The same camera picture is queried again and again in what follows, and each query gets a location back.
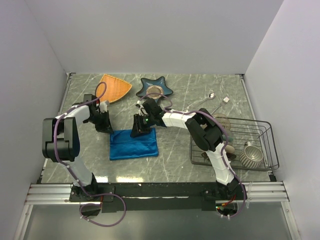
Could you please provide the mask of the blue cloth napkin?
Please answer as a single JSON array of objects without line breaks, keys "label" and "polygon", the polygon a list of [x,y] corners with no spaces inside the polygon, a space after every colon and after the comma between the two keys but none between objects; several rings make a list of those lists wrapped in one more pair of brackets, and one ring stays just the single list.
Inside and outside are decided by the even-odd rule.
[{"label": "blue cloth napkin", "polygon": [[109,136],[109,160],[127,160],[137,158],[157,157],[156,130],[145,135],[131,137],[131,130],[116,130]]}]

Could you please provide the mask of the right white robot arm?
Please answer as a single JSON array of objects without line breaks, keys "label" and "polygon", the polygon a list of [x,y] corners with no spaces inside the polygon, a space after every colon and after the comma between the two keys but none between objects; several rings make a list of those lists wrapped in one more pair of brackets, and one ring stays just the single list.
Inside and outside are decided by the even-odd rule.
[{"label": "right white robot arm", "polygon": [[138,101],[142,113],[133,116],[130,137],[137,138],[151,132],[151,126],[177,127],[189,131],[194,143],[208,156],[214,169],[216,186],[223,199],[230,199],[242,186],[233,171],[225,151],[227,134],[223,127],[204,108],[183,112],[162,109],[154,99]]}]

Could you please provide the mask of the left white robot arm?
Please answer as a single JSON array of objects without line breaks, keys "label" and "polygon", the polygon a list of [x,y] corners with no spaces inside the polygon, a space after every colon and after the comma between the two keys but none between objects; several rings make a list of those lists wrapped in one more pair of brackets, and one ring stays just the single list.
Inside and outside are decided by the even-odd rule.
[{"label": "left white robot arm", "polygon": [[98,133],[114,133],[107,106],[102,106],[97,96],[85,94],[82,102],[74,104],[65,113],[43,120],[42,154],[72,176],[72,191],[76,196],[94,201],[100,196],[98,183],[80,157],[78,127],[85,123],[93,124]]}]

